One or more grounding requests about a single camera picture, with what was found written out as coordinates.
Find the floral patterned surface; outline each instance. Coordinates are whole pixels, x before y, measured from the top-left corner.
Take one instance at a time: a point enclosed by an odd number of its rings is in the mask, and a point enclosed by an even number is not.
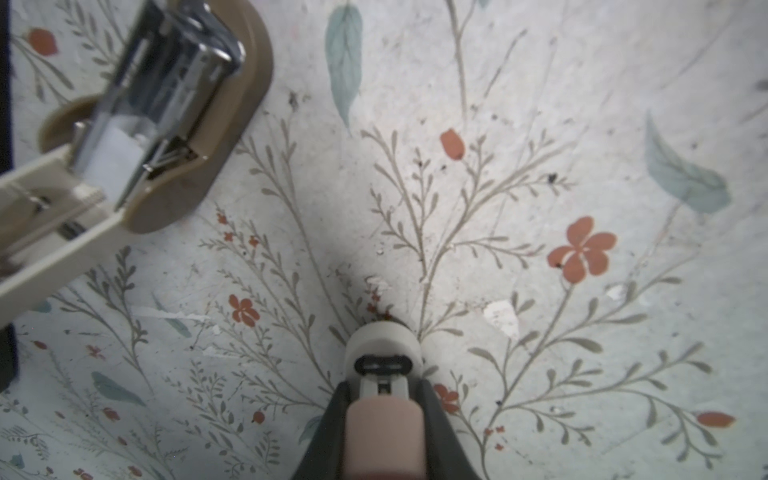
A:
[[[483,478],[765,475],[765,2],[254,3],[208,198],[16,321],[3,478],[287,478],[393,317]],[[17,163],[136,7],[12,2]]]

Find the white plastic part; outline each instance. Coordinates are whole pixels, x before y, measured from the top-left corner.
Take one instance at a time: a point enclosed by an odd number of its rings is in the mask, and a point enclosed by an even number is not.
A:
[[[408,384],[413,387],[422,378],[422,347],[416,335],[397,322],[369,323],[357,329],[349,338],[344,356],[344,372],[355,397],[360,391],[361,379],[361,375],[355,371],[355,361],[363,355],[407,356],[413,363],[411,372],[406,376]]]
[[[98,185],[113,204],[125,194],[147,151],[146,139],[142,143],[141,135],[131,134],[139,130],[140,120],[127,115],[110,118],[89,157],[91,161],[81,166],[83,181]]]
[[[391,379],[392,396],[398,396],[401,399],[411,398],[408,392],[408,379],[402,375],[395,375]]]
[[[360,379],[360,398],[377,396],[379,394],[379,379],[375,375],[366,375]]]
[[[41,169],[61,170],[68,149],[65,145],[2,175],[0,189]],[[123,228],[123,214],[123,210],[115,212],[108,201],[96,204],[77,217],[86,229],[78,237],[67,241],[52,233],[21,252],[22,268],[0,281],[0,328],[130,243],[135,235]]]

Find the leaf pattern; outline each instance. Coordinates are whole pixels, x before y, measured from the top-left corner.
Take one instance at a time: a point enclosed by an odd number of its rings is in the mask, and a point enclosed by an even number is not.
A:
[[[700,214],[714,214],[730,204],[725,179],[717,172],[683,160],[659,134],[650,113],[646,119],[645,161],[648,173],[667,193]]]
[[[91,378],[94,380],[94,388],[105,398],[146,406],[135,393],[129,392],[103,373],[93,372],[91,373]]]
[[[333,102],[349,127],[349,109],[362,81],[362,16],[355,5],[336,8],[328,19],[326,61]]]

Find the orange five-petal flower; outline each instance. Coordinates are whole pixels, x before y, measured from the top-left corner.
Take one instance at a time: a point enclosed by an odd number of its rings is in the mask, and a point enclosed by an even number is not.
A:
[[[558,247],[549,254],[549,266],[562,268],[563,277],[571,283],[579,283],[586,276],[584,261],[587,262],[589,273],[601,275],[608,270],[608,255],[616,245],[616,236],[612,233],[600,232],[590,236],[594,227],[592,217],[582,217],[568,227],[566,237],[571,245]]]
[[[440,404],[442,405],[442,409],[445,410],[448,413],[456,413],[460,410],[460,408],[457,405],[458,402],[458,392],[451,392],[448,390],[448,387],[445,385],[438,383],[434,387],[435,393],[437,393],[437,396],[440,397]]]
[[[248,326],[256,326],[256,321],[261,318],[261,315],[253,309],[253,302],[250,299],[244,298],[238,300],[236,296],[230,295],[230,305],[235,309],[232,312],[232,318],[235,322],[243,322]]]

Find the red flower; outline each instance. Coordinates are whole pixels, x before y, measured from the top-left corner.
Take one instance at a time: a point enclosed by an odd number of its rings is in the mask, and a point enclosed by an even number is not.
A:
[[[93,475],[89,473],[85,473],[85,470],[82,468],[78,468],[77,470],[74,470],[72,473],[79,476],[82,480],[94,480]]]
[[[27,34],[27,42],[29,42],[29,46],[32,47],[32,50],[43,57],[50,57],[51,55],[56,55],[58,53],[56,37],[44,28],[33,28],[30,30]]]
[[[98,348],[96,346],[92,346],[92,345],[86,345],[86,348],[88,348],[88,350],[90,351],[90,353],[88,355],[94,357],[95,359],[106,360],[106,358],[103,355],[101,355],[101,349],[100,348]]]
[[[568,227],[566,233],[571,245],[558,247],[547,257],[549,266],[562,268],[563,277],[571,283],[579,283],[587,276],[582,257],[587,261],[589,273],[592,275],[601,275],[608,270],[608,255],[605,250],[610,250],[616,245],[616,236],[601,232],[590,237],[593,226],[592,217],[576,220]]]
[[[235,319],[235,322],[256,326],[256,321],[261,318],[261,315],[253,309],[253,302],[250,299],[245,298],[239,301],[236,296],[230,295],[230,305],[235,309],[232,312],[232,318]]]
[[[437,396],[440,397],[440,403],[442,404],[443,410],[451,414],[459,411],[459,407],[456,405],[456,402],[458,401],[458,392],[450,392],[448,388],[441,383],[435,385],[435,392],[437,392]]]
[[[440,135],[440,143],[442,143],[442,148],[445,150],[445,154],[453,160],[461,160],[464,158],[464,141],[452,128],[444,131],[442,135]]]
[[[736,421],[734,417],[722,412],[703,412],[696,415],[696,420],[705,427],[715,429],[726,429]]]
[[[113,409],[111,409],[111,408],[109,408],[109,407],[104,407],[104,409],[102,410],[102,412],[104,412],[104,415],[105,415],[105,416],[106,416],[108,419],[110,419],[112,422],[116,422],[117,420],[119,420],[119,419],[120,419],[120,416],[118,415],[118,413],[117,413],[117,412],[115,412]]]

